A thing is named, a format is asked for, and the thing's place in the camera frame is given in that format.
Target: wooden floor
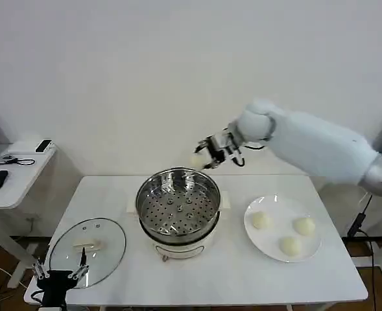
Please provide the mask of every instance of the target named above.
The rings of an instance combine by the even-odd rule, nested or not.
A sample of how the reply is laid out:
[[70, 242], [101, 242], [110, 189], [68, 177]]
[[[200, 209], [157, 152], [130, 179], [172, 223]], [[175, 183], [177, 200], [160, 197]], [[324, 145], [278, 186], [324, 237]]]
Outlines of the wooden floor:
[[[348, 251], [352, 256], [367, 256], [370, 254], [367, 247], [361, 242], [352, 242], [348, 244]], [[17, 260], [9, 255], [6, 251], [0, 249], [0, 267], [12, 273], [17, 264]], [[371, 278], [371, 268], [362, 268], [359, 269], [359, 274], [363, 278], [364, 283], [368, 289], [369, 298], [365, 301], [357, 302], [357, 303], [340, 303], [332, 308], [331, 311], [371, 311], [373, 310], [373, 297], [372, 297], [372, 278]], [[31, 272], [27, 271], [25, 277], [23, 278], [24, 284], [28, 284], [30, 280]], [[2, 311], [29, 311], [29, 310], [37, 310], [37, 306], [30, 306], [23, 301], [23, 294], [25, 292], [23, 287], [19, 287], [16, 290], [8, 291], [6, 288], [6, 284], [8, 282], [9, 277], [0, 271], [0, 299], [5, 299], [0, 302], [0, 310]], [[375, 270], [375, 282], [376, 282], [376, 297], [377, 297], [377, 311], [382, 311], [382, 273], [376, 268]], [[173, 308], [160, 308], [161, 310], [173, 309]], [[189, 310], [190, 308], [176, 308], [176, 309], [184, 309]], [[196, 308], [201, 310], [207, 310], [208, 308]], [[248, 307], [213, 307], [211, 308], [215, 311], [285, 311], [285, 306], [248, 306]], [[91, 311], [98, 311], [98, 308], [90, 308]], [[123, 308], [108, 308], [111, 310], [123, 310]], [[307, 308], [305, 306], [294, 306], [294, 311], [306, 311]]]

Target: table leg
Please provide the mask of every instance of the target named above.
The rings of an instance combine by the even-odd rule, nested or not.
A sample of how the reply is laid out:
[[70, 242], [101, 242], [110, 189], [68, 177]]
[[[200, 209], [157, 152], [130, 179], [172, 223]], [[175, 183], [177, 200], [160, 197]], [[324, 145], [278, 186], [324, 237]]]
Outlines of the table leg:
[[8, 253], [15, 256], [19, 261], [22, 261], [26, 267], [31, 267], [36, 261], [31, 254], [2, 230], [0, 230], [0, 246]]
[[[37, 247], [38, 243], [30, 243], [27, 247], [28, 254], [33, 254]], [[8, 282], [8, 288], [17, 288], [27, 269], [27, 265], [23, 261], [20, 261]]]
[[319, 303], [315, 305], [308, 305], [307, 311], [325, 311], [332, 306], [334, 306], [336, 303]]

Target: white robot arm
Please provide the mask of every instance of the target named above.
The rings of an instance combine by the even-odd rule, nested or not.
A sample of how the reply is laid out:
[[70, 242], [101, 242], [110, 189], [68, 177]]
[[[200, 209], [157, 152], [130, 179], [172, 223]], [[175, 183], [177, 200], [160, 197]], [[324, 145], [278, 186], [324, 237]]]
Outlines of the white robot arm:
[[217, 167], [226, 156], [243, 166], [239, 147], [251, 142], [267, 146], [310, 176], [360, 185], [382, 196], [382, 154], [363, 136], [307, 113], [283, 111], [264, 100], [249, 104], [226, 129], [201, 141], [195, 152], [207, 151], [204, 168]]

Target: white plate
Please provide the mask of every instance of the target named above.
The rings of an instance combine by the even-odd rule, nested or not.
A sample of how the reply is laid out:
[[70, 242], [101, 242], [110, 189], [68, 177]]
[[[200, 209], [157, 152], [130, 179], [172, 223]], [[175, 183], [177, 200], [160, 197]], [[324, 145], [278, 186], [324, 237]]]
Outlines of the white plate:
[[[259, 211], [272, 218], [271, 227], [256, 229], [252, 225], [252, 214]], [[244, 214], [244, 226], [250, 240], [264, 254], [284, 262], [300, 262], [313, 257], [322, 243], [319, 224], [315, 219], [316, 229], [312, 236], [303, 236], [294, 230], [293, 221], [301, 217], [310, 217], [310, 214], [299, 202], [279, 195], [262, 196], [248, 206]], [[300, 239], [302, 251], [299, 255], [288, 256], [280, 250], [279, 239], [285, 236]]]

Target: black cable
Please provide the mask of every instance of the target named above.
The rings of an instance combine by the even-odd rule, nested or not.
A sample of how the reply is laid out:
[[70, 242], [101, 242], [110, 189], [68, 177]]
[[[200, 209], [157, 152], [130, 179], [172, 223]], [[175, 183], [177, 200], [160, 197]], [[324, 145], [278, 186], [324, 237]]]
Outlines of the black cable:
[[373, 195], [371, 194], [370, 199], [368, 200], [368, 203], [365, 205], [365, 208], [364, 208], [364, 210], [362, 211], [363, 214], [366, 212], [366, 209], [367, 209], [368, 206], [370, 205], [371, 200], [372, 200], [372, 197], [373, 197]]
[[232, 161], [235, 165], [237, 165], [238, 167], [243, 167], [243, 166], [245, 166], [245, 159], [244, 159], [244, 158], [242, 158], [241, 163], [238, 162], [238, 160], [237, 160], [235, 157], [233, 157], [233, 158], [231, 159], [231, 161]]
[[[23, 280], [22, 283], [25, 284], [26, 282], [30, 281], [32, 279], [32, 276], [30, 276], [28, 279], [26, 280]], [[10, 292], [13, 292], [15, 290], [17, 290], [19, 287], [17, 288], [11, 288], [9, 290], [4, 290], [3, 292], [0, 292], [0, 295], [4, 295], [4, 294], [9, 294]]]
[[2, 290], [2, 287], [6, 284], [6, 282], [9, 280], [10, 276], [7, 275], [5, 277], [5, 279], [3, 280], [2, 284], [0, 285], [0, 295], [3, 295], [3, 294], [7, 294], [7, 293], [10, 293], [10, 292], [15, 292], [17, 290], [17, 288], [12, 288], [12, 289], [9, 289], [9, 290], [5, 290], [3, 292], [1, 292]]
[[42, 304], [41, 299], [36, 298], [35, 296], [38, 295], [38, 294], [40, 294], [40, 293], [43, 293], [43, 292], [44, 292], [43, 290], [36, 290], [35, 292], [33, 292], [33, 293], [30, 295], [30, 297], [31, 297], [33, 300], [35, 300], [37, 303]]
[[357, 234], [357, 232], [360, 230], [362, 223], [364, 222], [365, 217], [366, 217], [366, 215], [365, 215], [366, 209], [370, 205], [371, 200], [372, 200], [372, 194], [370, 196], [370, 199], [366, 203], [364, 210], [355, 217], [353, 224], [351, 225], [351, 227], [348, 230], [348, 233], [346, 234], [346, 236], [348, 238], [354, 237]]
[[[365, 231], [358, 230], [358, 232], [363, 233], [368, 239], [370, 238]], [[375, 293], [374, 250], [372, 249], [372, 242], [369, 242], [369, 244], [371, 249], [371, 257], [372, 257], [372, 297], [373, 297], [372, 301], [374, 303], [374, 311], [377, 311], [377, 297]]]
[[247, 149], [251, 149], [251, 150], [261, 150], [261, 149], [265, 148], [265, 146], [261, 146], [261, 147], [244, 146], [244, 147]]
[[5, 162], [0, 162], [0, 165], [18, 164], [23, 166], [29, 166], [35, 164], [34, 159], [18, 159], [17, 157], [7, 160], [4, 158]]

